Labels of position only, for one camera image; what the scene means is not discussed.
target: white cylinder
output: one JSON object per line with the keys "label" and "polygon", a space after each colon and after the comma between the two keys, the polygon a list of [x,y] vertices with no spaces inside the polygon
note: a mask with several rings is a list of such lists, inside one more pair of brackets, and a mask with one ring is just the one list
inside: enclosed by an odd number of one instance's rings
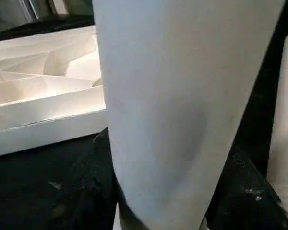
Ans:
{"label": "white cylinder", "polygon": [[114,169],[147,229],[199,228],[282,5],[94,0]]}
{"label": "white cylinder", "polygon": [[288,37],[278,84],[267,178],[288,211]]}

